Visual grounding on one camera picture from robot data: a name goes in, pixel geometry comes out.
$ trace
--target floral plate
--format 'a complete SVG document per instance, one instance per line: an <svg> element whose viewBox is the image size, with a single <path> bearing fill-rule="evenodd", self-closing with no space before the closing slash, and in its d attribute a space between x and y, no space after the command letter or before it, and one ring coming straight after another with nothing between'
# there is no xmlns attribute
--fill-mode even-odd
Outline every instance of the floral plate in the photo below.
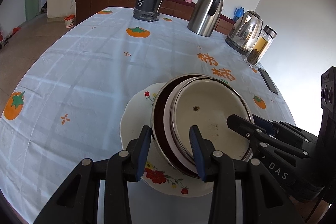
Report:
<svg viewBox="0 0 336 224"><path fill-rule="evenodd" d="M144 125L150 126L152 105L157 93L165 83L150 85L138 92L128 102L120 121L120 138L123 149L130 140L139 137ZM212 192L213 183L204 183L174 169L156 150L154 141L148 152L144 174L141 178L145 183L168 195L198 197Z"/></svg>

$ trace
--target dining table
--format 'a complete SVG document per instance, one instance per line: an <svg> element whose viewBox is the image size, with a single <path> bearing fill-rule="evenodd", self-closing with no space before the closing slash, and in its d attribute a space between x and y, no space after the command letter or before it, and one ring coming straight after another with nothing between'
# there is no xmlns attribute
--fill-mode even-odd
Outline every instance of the dining table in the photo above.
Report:
<svg viewBox="0 0 336 224"><path fill-rule="evenodd" d="M161 14L146 22L132 13L108 7L73 27L33 64L1 115L0 189L28 223L82 159L108 159L122 150L125 107L152 84L186 73L209 75L236 90L253 114L295 125L281 93L268 89L224 34L203 37L186 20ZM143 181L128 183L128 192L133 223L208 221L211 194L168 195ZM103 195L104 181L98 224Z"/></svg>

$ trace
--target smartphone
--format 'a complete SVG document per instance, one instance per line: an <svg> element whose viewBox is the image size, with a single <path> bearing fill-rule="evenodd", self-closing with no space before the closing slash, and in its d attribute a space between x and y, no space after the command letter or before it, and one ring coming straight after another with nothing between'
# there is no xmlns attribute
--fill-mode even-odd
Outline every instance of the smartphone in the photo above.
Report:
<svg viewBox="0 0 336 224"><path fill-rule="evenodd" d="M275 87L275 85L274 85L271 77L269 77L268 73L265 70L263 70L262 68L258 68L258 70L259 70L261 76L264 78L264 81L265 81L268 89L275 94L279 94L277 88Z"/></svg>

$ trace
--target glass tea bottle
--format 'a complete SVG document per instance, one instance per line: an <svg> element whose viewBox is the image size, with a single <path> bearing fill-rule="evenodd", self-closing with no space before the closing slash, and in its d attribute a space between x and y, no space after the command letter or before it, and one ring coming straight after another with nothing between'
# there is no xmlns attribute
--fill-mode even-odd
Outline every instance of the glass tea bottle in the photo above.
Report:
<svg viewBox="0 0 336 224"><path fill-rule="evenodd" d="M271 45L277 33L269 26L265 26L258 40L252 47L252 50L246 56L244 61L251 67L255 68L260 59L265 54L268 47Z"/></svg>

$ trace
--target enamel bowl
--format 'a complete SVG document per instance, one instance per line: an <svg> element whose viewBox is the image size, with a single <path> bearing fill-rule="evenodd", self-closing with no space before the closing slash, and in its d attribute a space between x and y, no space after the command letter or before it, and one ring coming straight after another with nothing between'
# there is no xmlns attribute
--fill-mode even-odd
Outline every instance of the enamel bowl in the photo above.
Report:
<svg viewBox="0 0 336 224"><path fill-rule="evenodd" d="M233 159L248 160L249 141L228 128L236 114L253 122L247 104L229 85L206 75L181 75L158 93L151 125L157 150L175 169L197 178L189 141L189 128L197 125L202 137Z"/></svg>

